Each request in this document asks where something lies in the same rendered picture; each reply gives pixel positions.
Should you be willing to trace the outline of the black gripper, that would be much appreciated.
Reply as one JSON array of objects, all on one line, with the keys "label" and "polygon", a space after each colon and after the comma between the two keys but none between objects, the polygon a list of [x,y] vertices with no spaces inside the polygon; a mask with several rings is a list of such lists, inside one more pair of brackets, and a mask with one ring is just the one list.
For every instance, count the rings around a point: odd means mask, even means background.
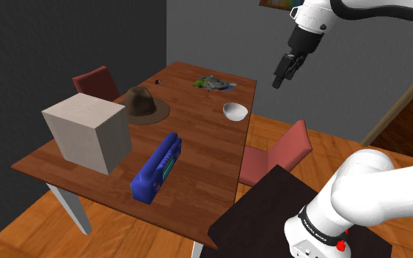
[{"label": "black gripper", "polygon": [[291,54],[284,54],[274,71],[272,86],[275,89],[279,89],[285,79],[291,80],[293,78],[297,70],[304,64],[306,55],[316,50],[323,36],[323,33],[317,34],[298,25],[295,26],[288,40]]}]

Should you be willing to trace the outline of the white bowl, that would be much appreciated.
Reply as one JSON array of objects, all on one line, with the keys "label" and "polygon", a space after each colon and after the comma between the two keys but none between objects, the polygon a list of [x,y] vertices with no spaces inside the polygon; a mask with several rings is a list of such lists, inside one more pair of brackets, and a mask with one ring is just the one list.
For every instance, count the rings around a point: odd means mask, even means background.
[{"label": "white bowl", "polygon": [[223,113],[230,121],[240,122],[249,112],[245,106],[239,103],[226,103],[223,106]]}]

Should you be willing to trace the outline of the colourful magazine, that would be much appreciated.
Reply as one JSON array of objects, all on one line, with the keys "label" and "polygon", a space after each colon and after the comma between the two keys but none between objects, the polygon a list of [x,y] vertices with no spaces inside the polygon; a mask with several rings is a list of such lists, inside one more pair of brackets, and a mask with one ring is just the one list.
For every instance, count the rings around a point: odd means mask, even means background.
[{"label": "colourful magazine", "polygon": [[198,78],[192,86],[207,90],[231,91],[237,86],[237,83],[231,83],[229,81],[213,77],[212,75],[207,75]]}]

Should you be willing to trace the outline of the light red chair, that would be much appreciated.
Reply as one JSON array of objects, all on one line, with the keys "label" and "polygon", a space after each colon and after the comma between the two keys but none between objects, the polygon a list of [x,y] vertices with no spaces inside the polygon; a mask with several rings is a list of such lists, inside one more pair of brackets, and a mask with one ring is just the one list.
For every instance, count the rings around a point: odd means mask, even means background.
[{"label": "light red chair", "polygon": [[276,165],[290,172],[312,149],[306,123],[299,120],[279,137],[268,152],[245,146],[239,182],[253,186]]}]

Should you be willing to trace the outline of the brown wooden table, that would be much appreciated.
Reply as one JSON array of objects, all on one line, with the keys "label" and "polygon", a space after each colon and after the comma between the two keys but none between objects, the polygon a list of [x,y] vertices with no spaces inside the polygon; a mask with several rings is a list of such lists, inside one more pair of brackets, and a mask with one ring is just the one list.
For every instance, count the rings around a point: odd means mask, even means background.
[{"label": "brown wooden table", "polygon": [[[66,161],[50,141],[13,165],[14,170],[82,196],[143,222],[142,228],[124,220],[118,232],[131,235],[118,247],[119,257],[140,257],[151,226],[158,226],[207,247],[213,247],[208,229],[235,201],[249,120],[232,122],[223,114],[226,103],[252,106],[256,83],[252,79],[217,73],[237,83],[230,92],[193,87],[208,70],[174,62],[146,80],[153,97],[165,101],[169,116],[153,125],[132,125],[133,149],[110,174],[104,175]],[[182,139],[181,154],[151,204],[133,199],[130,184],[168,133]]]}]

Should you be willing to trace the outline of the dark robot stand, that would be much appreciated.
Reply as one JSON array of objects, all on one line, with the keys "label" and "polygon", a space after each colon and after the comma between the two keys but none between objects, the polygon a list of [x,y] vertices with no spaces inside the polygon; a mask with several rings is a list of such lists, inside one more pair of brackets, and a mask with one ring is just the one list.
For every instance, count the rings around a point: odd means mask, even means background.
[{"label": "dark robot stand", "polygon": [[316,195],[275,166],[210,226],[208,236],[218,248],[204,247],[200,258],[293,258],[284,224]]}]

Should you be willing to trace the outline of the brown felt hat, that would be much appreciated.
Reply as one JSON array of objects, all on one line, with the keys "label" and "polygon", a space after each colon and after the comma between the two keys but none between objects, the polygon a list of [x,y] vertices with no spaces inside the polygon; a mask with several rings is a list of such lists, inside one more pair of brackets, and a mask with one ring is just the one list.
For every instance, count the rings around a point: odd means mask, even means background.
[{"label": "brown felt hat", "polygon": [[127,111],[128,123],[132,125],[152,125],[167,118],[170,113],[169,105],[154,98],[145,86],[130,88],[121,104]]}]

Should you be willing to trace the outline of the blue portable radio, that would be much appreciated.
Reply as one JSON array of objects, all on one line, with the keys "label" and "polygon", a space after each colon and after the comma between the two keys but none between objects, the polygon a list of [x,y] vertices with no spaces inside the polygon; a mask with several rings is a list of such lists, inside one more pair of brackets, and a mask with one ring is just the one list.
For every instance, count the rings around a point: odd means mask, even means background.
[{"label": "blue portable radio", "polygon": [[182,139],[170,133],[131,182],[133,199],[151,204],[181,154]]}]

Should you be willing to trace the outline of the dark red chair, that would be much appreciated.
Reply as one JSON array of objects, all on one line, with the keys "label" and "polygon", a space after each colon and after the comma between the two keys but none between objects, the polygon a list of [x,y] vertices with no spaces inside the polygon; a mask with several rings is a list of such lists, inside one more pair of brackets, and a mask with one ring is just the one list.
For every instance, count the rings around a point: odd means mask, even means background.
[{"label": "dark red chair", "polygon": [[84,93],[107,101],[114,101],[120,95],[117,86],[106,66],[73,78],[79,93]]}]

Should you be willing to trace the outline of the beige cardboard box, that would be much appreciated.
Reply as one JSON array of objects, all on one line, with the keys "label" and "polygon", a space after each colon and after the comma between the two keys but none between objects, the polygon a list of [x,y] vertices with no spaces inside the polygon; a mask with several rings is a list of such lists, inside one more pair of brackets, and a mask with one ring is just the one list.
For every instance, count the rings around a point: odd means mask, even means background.
[{"label": "beige cardboard box", "polygon": [[78,93],[42,111],[65,160],[110,174],[131,152],[125,106]]}]

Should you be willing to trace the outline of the colourful wall picture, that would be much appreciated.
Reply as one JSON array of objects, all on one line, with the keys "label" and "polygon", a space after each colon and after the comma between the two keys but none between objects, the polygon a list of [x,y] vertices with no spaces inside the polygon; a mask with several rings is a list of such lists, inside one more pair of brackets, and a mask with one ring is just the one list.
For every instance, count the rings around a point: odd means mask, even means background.
[{"label": "colourful wall picture", "polygon": [[279,10],[291,11],[294,7],[303,5],[304,0],[259,0],[259,5]]}]

